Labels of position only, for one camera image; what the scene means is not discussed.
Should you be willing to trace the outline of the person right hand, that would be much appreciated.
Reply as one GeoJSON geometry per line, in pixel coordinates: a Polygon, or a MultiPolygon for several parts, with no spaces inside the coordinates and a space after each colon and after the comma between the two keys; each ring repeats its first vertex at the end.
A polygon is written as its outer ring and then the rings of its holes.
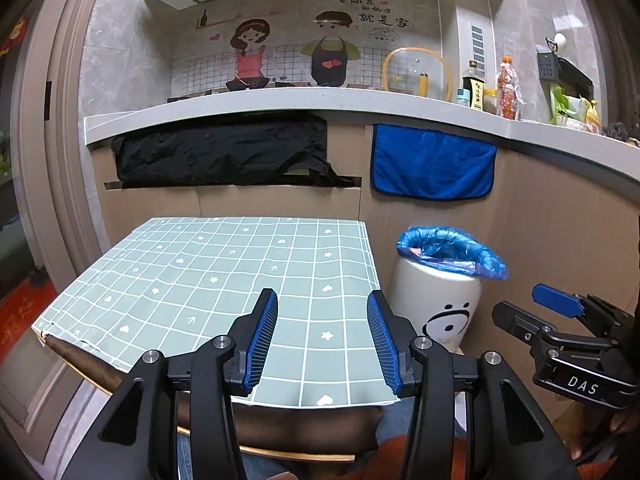
{"type": "MultiPolygon", "coordinates": [[[[608,423],[609,434],[624,434],[625,432],[633,432],[639,426],[639,407],[628,408],[623,412],[616,412],[612,415],[610,422],[608,423]]],[[[579,437],[576,437],[567,442],[567,447],[570,450],[570,457],[573,460],[578,460],[586,446],[594,440],[594,437],[587,437],[583,432],[579,437]]]]}

